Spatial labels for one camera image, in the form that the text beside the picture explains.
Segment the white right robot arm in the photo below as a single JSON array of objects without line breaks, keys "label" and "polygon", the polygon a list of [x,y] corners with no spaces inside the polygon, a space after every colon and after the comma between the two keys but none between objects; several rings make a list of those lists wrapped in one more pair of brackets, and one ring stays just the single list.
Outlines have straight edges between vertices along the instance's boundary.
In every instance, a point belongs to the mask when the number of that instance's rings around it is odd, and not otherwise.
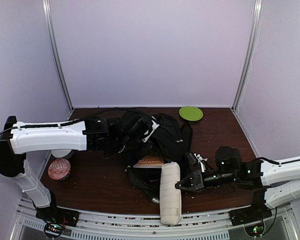
[{"label": "white right robot arm", "polygon": [[300,198],[300,156],[281,160],[257,157],[244,162],[238,149],[220,146],[215,152],[216,168],[198,153],[187,152],[185,157],[197,170],[179,180],[176,189],[199,193],[235,183],[239,189],[260,190],[261,200],[246,210],[251,221],[258,220],[266,207],[274,209]]}]

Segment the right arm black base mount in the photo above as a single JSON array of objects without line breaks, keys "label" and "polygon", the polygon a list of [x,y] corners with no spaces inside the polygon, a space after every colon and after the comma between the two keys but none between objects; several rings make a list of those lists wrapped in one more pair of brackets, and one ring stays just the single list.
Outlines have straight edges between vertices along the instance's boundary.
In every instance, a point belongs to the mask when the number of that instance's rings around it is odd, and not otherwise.
[{"label": "right arm black base mount", "polygon": [[267,207],[248,206],[231,210],[229,217],[233,226],[261,221],[272,216],[272,210]]}]

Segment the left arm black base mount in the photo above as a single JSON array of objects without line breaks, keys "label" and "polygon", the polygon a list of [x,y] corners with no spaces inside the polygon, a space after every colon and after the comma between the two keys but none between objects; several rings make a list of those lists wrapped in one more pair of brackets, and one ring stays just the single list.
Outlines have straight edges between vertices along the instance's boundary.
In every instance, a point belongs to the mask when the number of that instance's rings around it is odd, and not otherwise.
[{"label": "left arm black base mount", "polygon": [[35,217],[46,223],[55,223],[63,226],[76,227],[80,213],[76,210],[65,209],[57,206],[35,208]]}]

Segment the orange treehouse paperback book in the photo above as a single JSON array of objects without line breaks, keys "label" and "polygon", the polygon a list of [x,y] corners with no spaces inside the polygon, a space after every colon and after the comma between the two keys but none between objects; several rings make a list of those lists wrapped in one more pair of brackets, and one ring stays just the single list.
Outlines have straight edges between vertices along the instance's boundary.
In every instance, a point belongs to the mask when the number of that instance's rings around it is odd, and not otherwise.
[{"label": "orange treehouse paperback book", "polygon": [[133,167],[134,168],[161,168],[164,164],[164,158],[161,156],[145,156],[140,159]]}]

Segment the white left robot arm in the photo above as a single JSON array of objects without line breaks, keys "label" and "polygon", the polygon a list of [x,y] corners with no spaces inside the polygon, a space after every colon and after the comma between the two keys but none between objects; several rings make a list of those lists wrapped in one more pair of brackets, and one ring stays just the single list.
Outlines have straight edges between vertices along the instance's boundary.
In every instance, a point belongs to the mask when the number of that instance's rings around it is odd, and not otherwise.
[{"label": "white left robot arm", "polygon": [[145,144],[159,124],[152,116],[127,112],[123,118],[106,119],[91,115],[71,121],[25,123],[9,116],[0,132],[0,174],[12,178],[51,222],[62,218],[53,193],[32,171],[27,153],[51,151],[62,158],[72,151],[120,153],[129,140]]}]

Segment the black student backpack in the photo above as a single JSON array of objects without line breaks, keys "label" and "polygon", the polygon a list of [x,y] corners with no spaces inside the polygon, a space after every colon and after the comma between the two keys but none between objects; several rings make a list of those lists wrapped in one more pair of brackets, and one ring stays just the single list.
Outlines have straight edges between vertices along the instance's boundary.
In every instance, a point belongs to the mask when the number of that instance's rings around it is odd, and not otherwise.
[{"label": "black student backpack", "polygon": [[193,130],[189,124],[179,125],[178,121],[168,114],[159,113],[149,117],[160,126],[147,142],[130,140],[121,152],[129,182],[142,189],[151,202],[159,204],[161,169],[141,169],[135,168],[134,165],[146,156],[160,156],[165,164],[176,162],[180,167],[180,175],[184,176],[189,172],[189,162],[185,153],[191,149]]}]

